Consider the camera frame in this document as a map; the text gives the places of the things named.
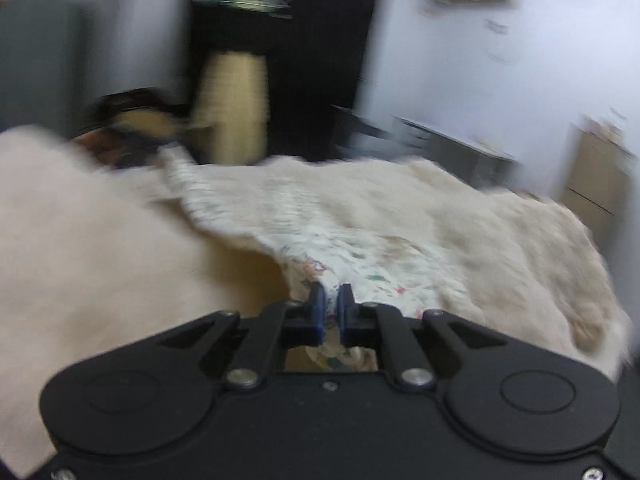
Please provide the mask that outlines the cartoon print cream garment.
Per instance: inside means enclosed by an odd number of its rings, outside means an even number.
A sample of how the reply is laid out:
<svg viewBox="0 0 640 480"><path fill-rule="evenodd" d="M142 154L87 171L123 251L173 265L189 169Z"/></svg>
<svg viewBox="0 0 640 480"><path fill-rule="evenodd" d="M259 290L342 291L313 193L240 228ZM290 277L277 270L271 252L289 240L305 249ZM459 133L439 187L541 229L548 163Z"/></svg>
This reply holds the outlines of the cartoon print cream garment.
<svg viewBox="0 0 640 480"><path fill-rule="evenodd" d="M470 321L485 318L445 249L342 226L322 202L317 180L295 181L281 164L219 167L208 178L177 145L163 148L160 160L169 188L198 230L273 258L293 297L314 284L323 287L328 302L324 341L307 351L322 368L363 372L376 367L372 351L341 344L337 296L344 284L356 300L390 304L408 318L435 310Z"/></svg>

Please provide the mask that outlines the grey folding table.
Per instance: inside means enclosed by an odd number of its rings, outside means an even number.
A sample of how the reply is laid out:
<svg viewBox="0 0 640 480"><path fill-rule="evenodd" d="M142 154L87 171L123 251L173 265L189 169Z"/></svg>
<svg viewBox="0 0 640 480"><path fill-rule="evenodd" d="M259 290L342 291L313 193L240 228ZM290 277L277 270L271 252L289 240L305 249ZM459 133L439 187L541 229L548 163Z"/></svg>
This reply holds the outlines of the grey folding table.
<svg viewBox="0 0 640 480"><path fill-rule="evenodd" d="M395 116L398 138L472 188L505 186L516 159L480 141L461 139L425 122Z"/></svg>

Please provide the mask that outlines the cream fluffy blanket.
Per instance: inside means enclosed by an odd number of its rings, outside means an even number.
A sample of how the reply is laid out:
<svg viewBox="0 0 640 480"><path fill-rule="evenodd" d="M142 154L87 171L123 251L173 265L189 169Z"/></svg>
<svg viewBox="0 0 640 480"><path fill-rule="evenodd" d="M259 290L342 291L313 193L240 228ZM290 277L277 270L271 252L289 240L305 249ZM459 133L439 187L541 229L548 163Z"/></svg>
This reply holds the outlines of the cream fluffy blanket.
<svg viewBox="0 0 640 480"><path fill-rule="evenodd" d="M417 157L311 165L277 157L342 226L445 249L484 324L611 378L631 322L566 208L478 192ZM1 456L20 477L54 449L38 398L61 368L217 310L292 296L269 256L198 230L156 169L110 171L53 133L1 136Z"/></svg>

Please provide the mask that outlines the yellow checkered towel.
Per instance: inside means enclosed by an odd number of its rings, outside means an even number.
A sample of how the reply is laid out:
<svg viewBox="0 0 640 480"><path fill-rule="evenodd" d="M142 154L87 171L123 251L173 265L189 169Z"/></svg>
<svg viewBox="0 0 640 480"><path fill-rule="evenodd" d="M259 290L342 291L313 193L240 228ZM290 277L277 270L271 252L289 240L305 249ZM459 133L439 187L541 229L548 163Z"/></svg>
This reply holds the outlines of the yellow checkered towel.
<svg viewBox="0 0 640 480"><path fill-rule="evenodd" d="M218 165L248 165L264 158L269 120L266 60L228 51L209 57L191 115L204 152Z"/></svg>

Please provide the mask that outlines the black hanging garment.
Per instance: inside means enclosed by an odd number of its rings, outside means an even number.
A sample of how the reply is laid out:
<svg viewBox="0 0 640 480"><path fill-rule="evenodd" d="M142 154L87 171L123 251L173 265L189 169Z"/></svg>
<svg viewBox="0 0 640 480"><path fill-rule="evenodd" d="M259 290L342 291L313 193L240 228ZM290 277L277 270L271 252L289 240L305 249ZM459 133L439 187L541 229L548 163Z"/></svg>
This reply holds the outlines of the black hanging garment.
<svg viewBox="0 0 640 480"><path fill-rule="evenodd" d="M268 154L326 159L337 110L355 103L374 6L375 0L293 0L281 14L268 15L192 3L186 102L194 103L210 54L262 55Z"/></svg>

